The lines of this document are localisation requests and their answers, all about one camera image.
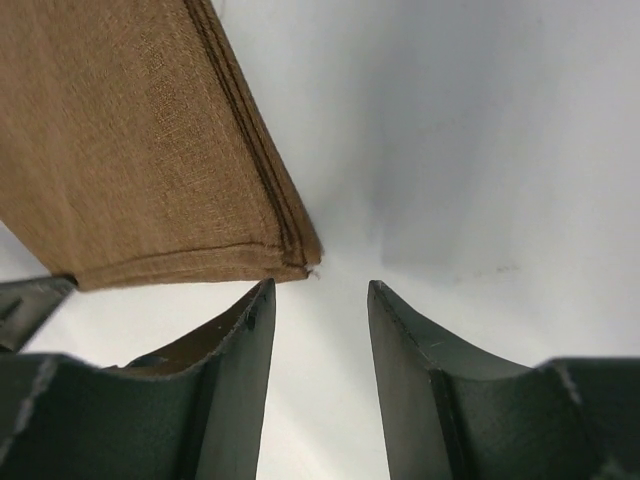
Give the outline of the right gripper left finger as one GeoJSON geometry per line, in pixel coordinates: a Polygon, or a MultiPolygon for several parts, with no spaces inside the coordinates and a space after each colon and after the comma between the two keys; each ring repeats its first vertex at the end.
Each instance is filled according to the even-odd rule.
{"type": "Polygon", "coordinates": [[[1,352],[5,479],[252,479],[275,284],[122,367],[1,352]]]}

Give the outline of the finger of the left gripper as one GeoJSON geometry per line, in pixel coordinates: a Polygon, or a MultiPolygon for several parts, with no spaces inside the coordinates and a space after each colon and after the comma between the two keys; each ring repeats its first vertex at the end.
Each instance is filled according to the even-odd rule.
{"type": "Polygon", "coordinates": [[[72,277],[1,283],[1,352],[20,352],[77,288],[72,277]]]}

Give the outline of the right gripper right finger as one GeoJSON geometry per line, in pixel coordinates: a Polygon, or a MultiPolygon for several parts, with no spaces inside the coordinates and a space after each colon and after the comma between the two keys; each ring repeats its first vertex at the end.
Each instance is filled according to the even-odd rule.
{"type": "Polygon", "coordinates": [[[394,479],[635,479],[639,362],[526,367],[421,315],[381,281],[368,319],[394,479]]]}

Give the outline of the brown cloth napkin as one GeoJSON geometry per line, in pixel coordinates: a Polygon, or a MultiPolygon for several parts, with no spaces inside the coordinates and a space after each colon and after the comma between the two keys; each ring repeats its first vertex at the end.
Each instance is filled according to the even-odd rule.
{"type": "Polygon", "coordinates": [[[322,256],[209,1],[2,3],[1,219],[86,291],[322,256]]]}

